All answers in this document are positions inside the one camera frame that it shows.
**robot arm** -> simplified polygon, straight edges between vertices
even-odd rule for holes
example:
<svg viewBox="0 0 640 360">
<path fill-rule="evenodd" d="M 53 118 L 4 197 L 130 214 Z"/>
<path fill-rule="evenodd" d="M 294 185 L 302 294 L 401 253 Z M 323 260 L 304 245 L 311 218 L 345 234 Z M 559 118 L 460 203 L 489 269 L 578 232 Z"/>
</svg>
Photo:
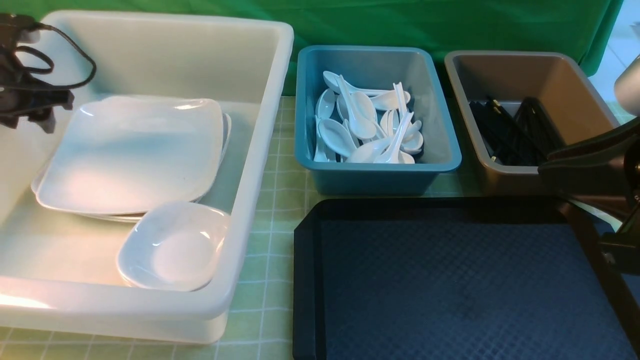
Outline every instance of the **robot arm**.
<svg viewBox="0 0 640 360">
<path fill-rule="evenodd" d="M 640 56 L 618 78 L 615 92 L 625 110 L 640 115 Z M 602 236 L 600 248 L 618 271 L 640 275 L 640 117 L 553 152 L 538 173 L 565 199 L 621 220 L 618 232 Z"/>
<path fill-rule="evenodd" d="M 37 37 L 41 30 L 57 32 L 91 63 L 92 71 L 87 79 L 77 84 L 59 86 L 33 77 L 33 74 L 50 74 L 53 61 L 42 52 L 18 43 L 29 42 L 29 38 Z M 49 67 L 25 67 L 16 56 L 19 52 L 36 56 Z M 56 121 L 52 108 L 62 106 L 65 110 L 71 110 L 74 101 L 71 89 L 88 84 L 96 70 L 95 62 L 59 29 L 25 15 L 0 14 L 0 125 L 15 129 L 19 119 L 27 117 L 46 133 L 53 133 Z"/>
</svg>

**robotic claw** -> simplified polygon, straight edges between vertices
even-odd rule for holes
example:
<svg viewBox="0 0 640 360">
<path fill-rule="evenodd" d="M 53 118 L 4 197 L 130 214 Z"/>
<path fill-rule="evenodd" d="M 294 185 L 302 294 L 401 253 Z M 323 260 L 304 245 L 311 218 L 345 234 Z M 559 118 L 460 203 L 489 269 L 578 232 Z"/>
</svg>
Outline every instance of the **robotic claw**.
<svg viewBox="0 0 640 360">
<path fill-rule="evenodd" d="M 73 85 L 51 85 L 34 74 L 50 74 L 53 61 L 44 53 L 19 42 L 29 42 L 41 30 L 55 31 L 68 41 L 92 65 L 87 79 Z M 47 68 L 25 67 L 17 53 L 28 53 L 48 65 Z M 21 117 L 38 124 L 45 133 L 55 130 L 53 107 L 73 108 L 71 89 L 88 84 L 97 70 L 95 62 L 66 34 L 53 26 L 36 22 L 25 15 L 0 14 L 0 124 L 15 129 Z"/>
</svg>

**stack of plates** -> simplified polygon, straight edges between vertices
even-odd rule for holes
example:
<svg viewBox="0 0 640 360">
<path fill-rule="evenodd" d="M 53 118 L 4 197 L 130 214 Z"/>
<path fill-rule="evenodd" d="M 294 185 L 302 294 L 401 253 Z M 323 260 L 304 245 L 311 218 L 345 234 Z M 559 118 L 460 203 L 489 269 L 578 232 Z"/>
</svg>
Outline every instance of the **stack of plates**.
<svg viewBox="0 0 640 360">
<path fill-rule="evenodd" d="M 80 107 L 31 184 L 45 208 L 137 222 L 211 188 L 231 118 L 210 99 L 112 96 Z"/>
</svg>

